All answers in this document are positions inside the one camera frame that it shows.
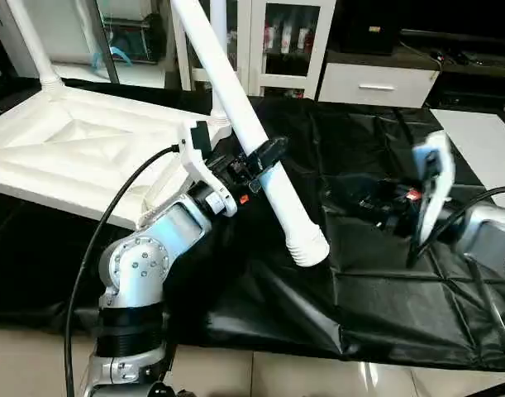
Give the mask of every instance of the floor tile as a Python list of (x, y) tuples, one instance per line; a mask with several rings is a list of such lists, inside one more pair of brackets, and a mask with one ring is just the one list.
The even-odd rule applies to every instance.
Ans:
[[(74, 385), (79, 387), (93, 342), (73, 340)], [(0, 395), (60, 397), (64, 392), (63, 338), (37, 331), (0, 329)]]
[(401, 366), (254, 354), (252, 397), (415, 397)]
[(505, 373), (412, 368), (418, 397), (465, 397), (505, 382)]
[[(73, 339), (77, 395), (83, 392), (93, 344), (89, 337)], [(186, 389), (198, 397), (250, 397), (251, 371), (252, 352), (181, 346), (166, 382), (175, 391)], [(64, 396), (63, 338), (0, 329), (0, 395)]]

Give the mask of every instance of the black plastic sheet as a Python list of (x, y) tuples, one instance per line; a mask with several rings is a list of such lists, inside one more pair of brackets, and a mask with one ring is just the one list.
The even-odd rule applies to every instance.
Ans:
[[(210, 98), (150, 88), (69, 84), (208, 113)], [(204, 346), (343, 360), (505, 371), (505, 350), (479, 277), (505, 324), (505, 279), (436, 244), (407, 270), (409, 241), (345, 213), (339, 180), (349, 173), (414, 178), (412, 143), (441, 129), (426, 109), (404, 110), (252, 98), (270, 136), (290, 138), (283, 162), (331, 254), (296, 267), (266, 199), (251, 200), (172, 268), (164, 285), (167, 337)], [(230, 138), (217, 153), (236, 152)], [(484, 187), (455, 150), (452, 196)], [(59, 331), (95, 222), (0, 195), (0, 322)], [(95, 257), (128, 231), (109, 226)], [(96, 320), (96, 269), (83, 283), (78, 326)]]

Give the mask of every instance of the white table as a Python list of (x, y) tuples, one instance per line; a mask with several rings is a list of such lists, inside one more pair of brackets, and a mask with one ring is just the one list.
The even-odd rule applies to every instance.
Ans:
[[(487, 189), (505, 186), (505, 123), (495, 114), (432, 110)], [(505, 207), (505, 194), (493, 197)]]

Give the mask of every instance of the drawer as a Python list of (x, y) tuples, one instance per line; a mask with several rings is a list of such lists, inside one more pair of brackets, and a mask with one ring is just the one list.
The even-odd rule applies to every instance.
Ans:
[(420, 108), (437, 74), (434, 70), (327, 64), (318, 100)]

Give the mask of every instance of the drawer handle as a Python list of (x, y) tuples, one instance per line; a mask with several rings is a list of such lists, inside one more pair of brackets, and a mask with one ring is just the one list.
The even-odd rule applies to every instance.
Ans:
[(359, 89), (373, 89), (374, 91), (395, 91), (392, 85), (359, 84)]

